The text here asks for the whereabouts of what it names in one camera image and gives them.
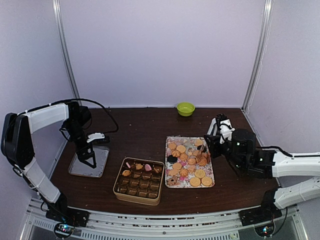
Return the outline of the steel kitchen tongs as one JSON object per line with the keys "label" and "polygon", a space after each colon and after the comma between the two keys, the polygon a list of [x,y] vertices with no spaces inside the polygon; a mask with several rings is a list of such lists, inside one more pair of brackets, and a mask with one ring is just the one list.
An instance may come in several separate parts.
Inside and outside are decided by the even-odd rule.
{"label": "steel kitchen tongs", "polygon": [[202,164],[206,161],[209,164],[212,159],[220,156],[218,151],[218,145],[220,143],[220,130],[217,124],[217,118],[213,118],[207,134],[203,136],[203,144],[198,149],[198,154],[196,155],[196,161],[198,164]]}

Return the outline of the flower shaped cookie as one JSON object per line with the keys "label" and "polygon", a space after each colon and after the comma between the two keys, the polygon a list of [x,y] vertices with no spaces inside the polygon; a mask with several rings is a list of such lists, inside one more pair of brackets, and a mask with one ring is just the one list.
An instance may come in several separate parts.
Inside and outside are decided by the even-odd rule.
{"label": "flower shaped cookie", "polygon": [[135,164],[135,169],[136,169],[136,170],[141,170],[143,167],[144,167],[144,165],[141,164],[141,163],[136,163],[136,164]]}

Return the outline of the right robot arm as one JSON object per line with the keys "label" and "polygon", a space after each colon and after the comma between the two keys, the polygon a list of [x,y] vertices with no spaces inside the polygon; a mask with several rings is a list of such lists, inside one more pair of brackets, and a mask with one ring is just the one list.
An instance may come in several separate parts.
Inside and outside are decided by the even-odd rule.
{"label": "right robot arm", "polygon": [[256,146],[256,135],[235,129],[204,135],[212,159],[223,156],[239,177],[273,179],[288,176],[309,176],[295,185],[264,193],[256,210],[259,220],[268,220],[277,209],[306,202],[320,196],[319,153],[288,153],[278,146]]}

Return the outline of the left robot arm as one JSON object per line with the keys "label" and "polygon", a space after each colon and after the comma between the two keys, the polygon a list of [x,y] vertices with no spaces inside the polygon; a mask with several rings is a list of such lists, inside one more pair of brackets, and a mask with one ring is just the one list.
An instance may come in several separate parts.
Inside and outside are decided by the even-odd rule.
{"label": "left robot arm", "polygon": [[1,137],[1,152],[13,170],[42,197],[52,213],[61,222],[72,218],[66,196],[48,179],[39,166],[34,151],[32,135],[43,128],[62,122],[61,132],[69,134],[68,141],[75,144],[80,162],[89,165],[95,159],[93,141],[104,139],[104,133],[84,132],[84,125],[91,120],[91,112],[76,100],[60,100],[21,113],[5,116]]}

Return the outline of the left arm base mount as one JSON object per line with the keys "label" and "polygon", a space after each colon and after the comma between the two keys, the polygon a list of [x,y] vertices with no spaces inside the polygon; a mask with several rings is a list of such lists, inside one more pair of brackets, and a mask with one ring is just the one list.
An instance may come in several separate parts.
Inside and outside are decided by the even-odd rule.
{"label": "left arm base mount", "polygon": [[86,227],[89,216],[88,211],[74,208],[68,208],[66,214],[53,210],[48,210],[45,214],[47,219],[57,222],[53,227],[53,232],[60,239],[70,237],[77,227]]}

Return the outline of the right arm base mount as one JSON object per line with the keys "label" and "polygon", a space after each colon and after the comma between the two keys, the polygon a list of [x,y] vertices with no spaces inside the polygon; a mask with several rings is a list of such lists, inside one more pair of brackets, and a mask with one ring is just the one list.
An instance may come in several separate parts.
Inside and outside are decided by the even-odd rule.
{"label": "right arm base mount", "polygon": [[256,207],[241,210],[239,218],[243,227],[253,225],[255,233],[264,239],[276,233],[275,219],[282,216],[282,211],[271,207]]}

